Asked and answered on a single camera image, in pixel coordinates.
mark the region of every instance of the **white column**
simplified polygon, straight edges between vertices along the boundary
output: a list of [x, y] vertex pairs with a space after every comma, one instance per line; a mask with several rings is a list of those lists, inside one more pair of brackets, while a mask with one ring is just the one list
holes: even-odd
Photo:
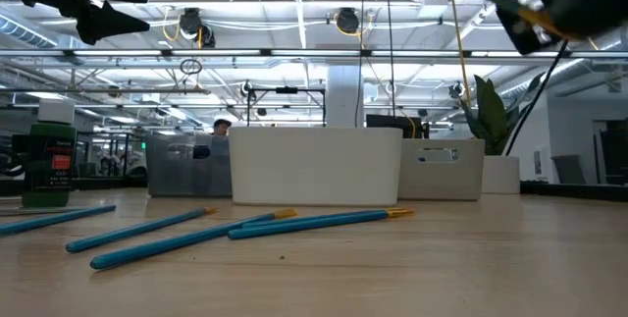
[[364, 127], [364, 100], [358, 97], [360, 68], [330, 66], [327, 71], [327, 127]]

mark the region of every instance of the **table surface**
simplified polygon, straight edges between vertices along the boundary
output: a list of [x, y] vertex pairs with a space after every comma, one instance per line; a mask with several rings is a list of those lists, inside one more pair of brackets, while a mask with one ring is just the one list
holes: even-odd
[[[98, 215], [0, 238], [0, 316], [626, 316], [628, 206], [547, 197], [400, 202], [410, 218], [229, 241], [96, 272], [97, 254], [277, 208], [73, 194]], [[192, 208], [217, 214], [77, 254], [67, 242]], [[321, 215], [350, 208], [296, 208]], [[15, 218], [0, 218], [10, 222]]]

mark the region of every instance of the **computer screen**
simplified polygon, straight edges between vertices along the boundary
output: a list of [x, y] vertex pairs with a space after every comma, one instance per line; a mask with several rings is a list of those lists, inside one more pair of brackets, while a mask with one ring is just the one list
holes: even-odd
[[416, 134], [412, 136], [412, 124], [405, 116], [366, 115], [366, 127], [368, 128], [397, 128], [403, 131], [404, 138], [428, 139], [430, 137], [429, 126], [421, 124], [421, 118], [412, 117], [416, 125]]

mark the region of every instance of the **red label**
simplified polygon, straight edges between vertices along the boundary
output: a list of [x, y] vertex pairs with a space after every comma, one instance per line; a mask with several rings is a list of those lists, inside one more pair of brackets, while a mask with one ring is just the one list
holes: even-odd
[[70, 169], [70, 160], [72, 158], [66, 155], [55, 155], [52, 157], [52, 169], [53, 170], [68, 170]]

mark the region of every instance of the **blue paintbrush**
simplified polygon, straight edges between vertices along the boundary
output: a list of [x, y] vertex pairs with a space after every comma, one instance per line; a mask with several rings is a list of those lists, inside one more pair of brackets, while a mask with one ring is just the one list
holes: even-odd
[[308, 221], [308, 220], [337, 218], [337, 217], [342, 217], [342, 216], [347, 216], [347, 215], [372, 213], [372, 212], [375, 212], [375, 211], [381, 211], [381, 210], [365, 210], [365, 211], [356, 211], [356, 212], [339, 213], [339, 214], [319, 215], [319, 216], [313, 216], [313, 217], [303, 217], [303, 218], [294, 218], [294, 219], [273, 220], [273, 221], [267, 221], [267, 222], [247, 223], [247, 224], [242, 225], [242, 228], [243, 229], [248, 229], [248, 228], [255, 228], [255, 227], [261, 227], [261, 226], [267, 226], [267, 225], [298, 223], [298, 222], [303, 222], [303, 221]]
[[382, 220], [388, 218], [397, 218], [404, 215], [410, 215], [414, 212], [409, 209], [394, 208], [386, 210], [377, 210], [367, 213], [344, 215], [325, 219], [305, 220], [296, 223], [278, 222], [275, 225], [266, 225], [261, 227], [253, 227], [239, 230], [229, 231], [230, 239], [240, 238], [257, 238], [266, 235], [275, 235], [283, 233], [293, 233], [303, 230], [328, 228], [332, 226], [340, 226], [347, 224], [363, 223], [368, 221]]
[[102, 207], [77, 210], [70, 213], [50, 215], [43, 218], [21, 220], [15, 223], [0, 225], [0, 235], [21, 233], [28, 230], [38, 229], [48, 225], [63, 223], [90, 215], [110, 212], [113, 210], [116, 210], [115, 205], [106, 205]]
[[116, 252], [111, 252], [103, 255], [99, 255], [91, 260], [89, 264], [93, 269], [106, 269], [115, 267], [121, 264], [129, 263], [141, 258], [150, 257], [159, 253], [167, 252], [173, 249], [185, 247], [191, 244], [203, 242], [212, 238], [219, 238], [226, 235], [230, 230], [239, 229], [245, 223], [251, 223], [256, 221], [266, 221], [287, 218], [296, 215], [294, 210], [287, 209], [281, 210], [276, 213], [264, 214], [249, 219], [236, 221], [233, 223], [219, 225], [214, 228], [203, 230], [197, 233], [187, 234], [175, 238], [166, 238], [146, 244], [142, 244], [136, 247], [122, 249]]
[[155, 220], [149, 223], [143, 223], [139, 225], [134, 225], [129, 228], [124, 228], [120, 230], [115, 230], [110, 233], [105, 233], [101, 235], [97, 235], [91, 238], [83, 238], [73, 242], [70, 242], [66, 245], [66, 250], [71, 253], [81, 252], [86, 249], [90, 249], [92, 247], [96, 247], [105, 243], [113, 242], [115, 240], [130, 238], [139, 234], [148, 233], [153, 230], [161, 229], [170, 225], [174, 225], [177, 223], [184, 222], [186, 220], [198, 218], [200, 216], [206, 214], [215, 213], [217, 209], [215, 208], [201, 208], [192, 210], [185, 214], [172, 216], [169, 218]]

